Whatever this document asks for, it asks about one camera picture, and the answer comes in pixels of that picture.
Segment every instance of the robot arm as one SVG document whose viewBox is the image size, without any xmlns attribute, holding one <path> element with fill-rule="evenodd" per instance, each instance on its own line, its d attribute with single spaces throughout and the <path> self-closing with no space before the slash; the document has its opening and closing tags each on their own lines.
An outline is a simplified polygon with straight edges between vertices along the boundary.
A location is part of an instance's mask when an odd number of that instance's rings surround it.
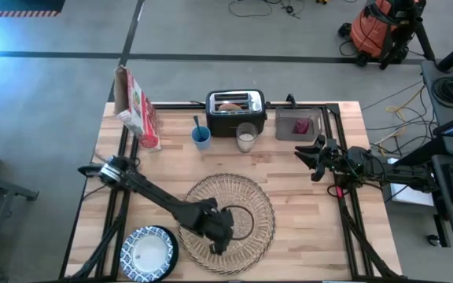
<svg viewBox="0 0 453 283">
<path fill-rule="evenodd" d="M 297 146 L 295 155 L 309 169 L 315 170 L 311 179 L 321 180 L 326 168 L 337 174 L 337 185 L 343 189 L 359 188 L 365 181 L 396 183 L 410 186 L 412 189 L 431 193 L 437 185 L 427 165 L 417 167 L 384 164 L 377 157 L 357 146 L 343 150 L 333 139 L 327 141 L 320 135 L 311 146 Z"/>
<path fill-rule="evenodd" d="M 218 209 L 215 198 L 195 203 L 178 200 L 138 173 L 134 163 L 124 157 L 111 157 L 106 164 L 90 164 L 78 169 L 87 177 L 99 176 L 111 189 L 139 193 L 169 211 L 180 226 L 213 242 L 211 253 L 221 255 L 233 236 L 234 219 L 230 210 Z"/>
</svg>

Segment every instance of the gray concrete floor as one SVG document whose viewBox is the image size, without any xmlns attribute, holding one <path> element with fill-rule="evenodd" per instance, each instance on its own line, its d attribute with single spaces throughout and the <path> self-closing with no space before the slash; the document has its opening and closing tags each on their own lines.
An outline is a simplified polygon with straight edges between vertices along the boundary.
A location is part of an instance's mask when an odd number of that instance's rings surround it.
<svg viewBox="0 0 453 283">
<path fill-rule="evenodd" d="M 246 1 L 249 11 L 259 8 Z M 57 18 L 0 19 L 0 51 L 122 53 L 136 2 L 69 0 Z M 277 6 L 268 17 L 241 19 L 228 13 L 228 3 L 146 1 L 131 52 L 339 57 L 342 39 L 336 31 L 364 5 L 362 0 L 331 0 L 327 6 L 306 0 L 298 20 Z M 443 57 L 453 49 L 453 2 L 429 2 L 424 19 L 435 53 Z M 419 52 L 417 44 L 411 47 Z M 0 176 L 41 192 L 33 204 L 15 203 L 0 236 L 0 267 L 11 282 L 53 280 L 59 274 L 85 182 L 76 168 L 92 155 L 117 63 L 0 57 Z M 256 87 L 272 101 L 291 93 L 301 101 L 360 101 L 365 107 L 422 80 L 420 68 L 406 64 L 383 72 L 374 64 L 131 60 L 127 65 L 152 101 L 203 100 L 211 90 Z M 397 125 L 385 106 L 403 104 L 420 87 L 365 110 L 366 127 Z M 426 92 L 422 98 L 430 119 Z M 410 106 L 423 112 L 418 100 Z M 410 126 L 400 143 L 423 131 Z M 389 130 L 368 133 L 371 142 L 386 134 Z M 425 242 L 426 234 L 435 233 L 431 216 L 392 208 L 388 214 L 403 273 L 453 282 L 453 247 Z"/>
</svg>

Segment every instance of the red cereal box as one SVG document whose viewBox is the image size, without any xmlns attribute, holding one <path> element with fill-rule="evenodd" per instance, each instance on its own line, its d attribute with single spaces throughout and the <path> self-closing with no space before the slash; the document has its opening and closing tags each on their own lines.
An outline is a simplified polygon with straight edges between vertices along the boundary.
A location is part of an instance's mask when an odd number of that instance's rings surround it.
<svg viewBox="0 0 453 283">
<path fill-rule="evenodd" d="M 142 147 L 160 150 L 157 112 L 124 66 L 115 70 L 114 90 L 116 118 L 138 137 Z"/>
</svg>

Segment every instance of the white plate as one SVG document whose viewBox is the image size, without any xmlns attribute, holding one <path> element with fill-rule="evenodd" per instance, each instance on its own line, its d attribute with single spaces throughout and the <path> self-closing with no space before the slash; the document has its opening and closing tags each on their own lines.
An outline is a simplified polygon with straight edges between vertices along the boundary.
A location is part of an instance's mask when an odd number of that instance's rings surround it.
<svg viewBox="0 0 453 283">
<path fill-rule="evenodd" d="M 169 270 L 173 253 L 169 235 L 159 227 L 146 226 L 137 229 L 125 240 L 120 265 L 130 279 L 152 282 Z"/>
</svg>

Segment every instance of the yellow cable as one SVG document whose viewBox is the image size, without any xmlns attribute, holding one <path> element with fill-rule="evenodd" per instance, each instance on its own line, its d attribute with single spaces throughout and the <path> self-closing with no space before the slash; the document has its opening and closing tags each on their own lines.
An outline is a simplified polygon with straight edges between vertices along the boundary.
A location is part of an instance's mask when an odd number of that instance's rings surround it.
<svg viewBox="0 0 453 283">
<path fill-rule="evenodd" d="M 421 89 L 418 92 L 416 92 L 413 97 L 411 97 L 407 102 L 403 103 L 403 105 L 401 105 L 400 107 L 388 106 L 388 107 L 385 108 L 385 111 L 389 112 L 389 113 L 398 113 L 398 114 L 400 114 L 401 120 L 403 121 L 403 123 L 406 123 L 407 121 L 405 120 L 405 116 L 401 112 L 401 109 L 405 108 L 408 104 L 410 104 L 422 92 L 422 90 L 424 90 L 424 87 L 425 86 L 422 86 Z M 396 130 L 397 132 L 394 132 L 388 138 L 399 137 L 400 135 L 404 134 L 407 131 L 407 126 L 405 125 L 404 127 L 400 128 L 400 129 L 401 130 Z M 384 152 L 384 149 L 382 147 L 382 142 L 383 141 L 381 140 L 378 144 L 380 146 L 380 150 L 381 150 L 382 156 L 385 156 L 385 152 Z"/>
</svg>

